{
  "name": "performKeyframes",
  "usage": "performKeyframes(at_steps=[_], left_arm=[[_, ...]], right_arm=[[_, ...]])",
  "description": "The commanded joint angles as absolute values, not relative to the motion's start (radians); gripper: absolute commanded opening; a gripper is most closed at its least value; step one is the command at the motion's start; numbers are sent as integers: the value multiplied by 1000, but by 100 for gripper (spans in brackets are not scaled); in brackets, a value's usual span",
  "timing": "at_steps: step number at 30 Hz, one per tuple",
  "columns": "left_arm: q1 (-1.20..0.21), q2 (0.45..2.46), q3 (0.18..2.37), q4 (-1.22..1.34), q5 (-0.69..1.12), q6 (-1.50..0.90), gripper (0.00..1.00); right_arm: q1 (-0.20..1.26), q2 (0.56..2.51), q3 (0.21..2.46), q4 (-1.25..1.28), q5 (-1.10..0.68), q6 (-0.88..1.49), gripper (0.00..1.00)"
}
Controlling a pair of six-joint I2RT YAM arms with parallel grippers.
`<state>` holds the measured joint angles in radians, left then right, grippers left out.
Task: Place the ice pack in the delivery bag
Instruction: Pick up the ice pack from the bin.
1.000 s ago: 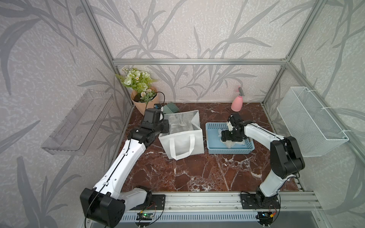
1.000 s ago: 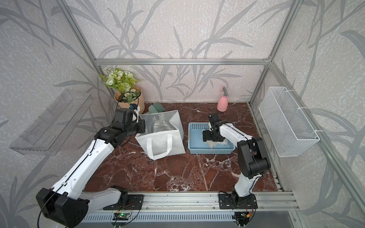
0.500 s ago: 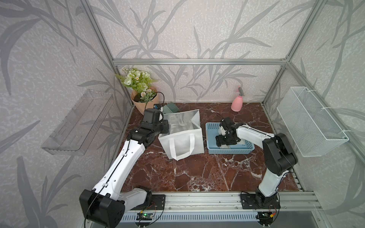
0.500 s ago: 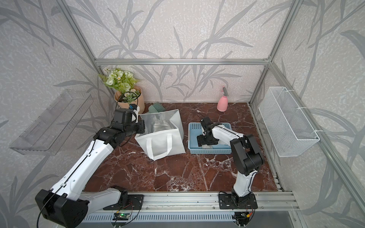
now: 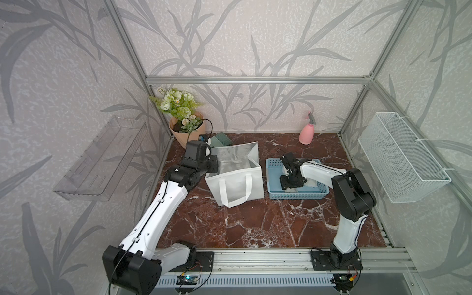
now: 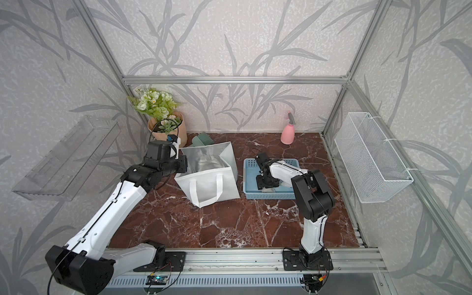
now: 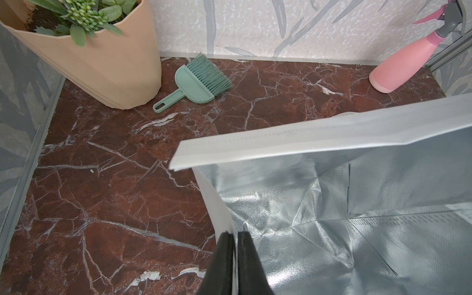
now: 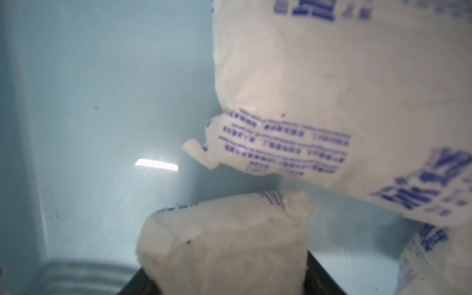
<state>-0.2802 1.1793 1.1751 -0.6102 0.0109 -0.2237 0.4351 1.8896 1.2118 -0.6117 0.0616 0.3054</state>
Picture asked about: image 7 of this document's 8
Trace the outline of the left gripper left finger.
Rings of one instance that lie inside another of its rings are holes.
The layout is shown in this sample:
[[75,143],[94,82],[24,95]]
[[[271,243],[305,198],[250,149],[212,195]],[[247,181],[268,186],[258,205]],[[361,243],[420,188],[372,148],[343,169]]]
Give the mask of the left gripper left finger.
[[234,235],[220,235],[210,265],[196,295],[231,295],[234,263]]

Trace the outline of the white insulated delivery bag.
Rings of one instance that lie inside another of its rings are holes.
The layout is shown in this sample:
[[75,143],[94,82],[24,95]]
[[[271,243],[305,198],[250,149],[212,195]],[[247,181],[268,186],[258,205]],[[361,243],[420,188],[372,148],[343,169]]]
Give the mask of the white insulated delivery bag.
[[472,96],[182,141],[216,235],[278,295],[472,292]]

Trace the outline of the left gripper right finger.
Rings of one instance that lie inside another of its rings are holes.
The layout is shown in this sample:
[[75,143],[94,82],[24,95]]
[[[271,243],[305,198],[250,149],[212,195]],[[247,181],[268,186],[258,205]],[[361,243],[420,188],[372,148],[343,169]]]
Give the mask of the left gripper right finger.
[[239,295],[274,295],[249,232],[237,237],[237,269]]

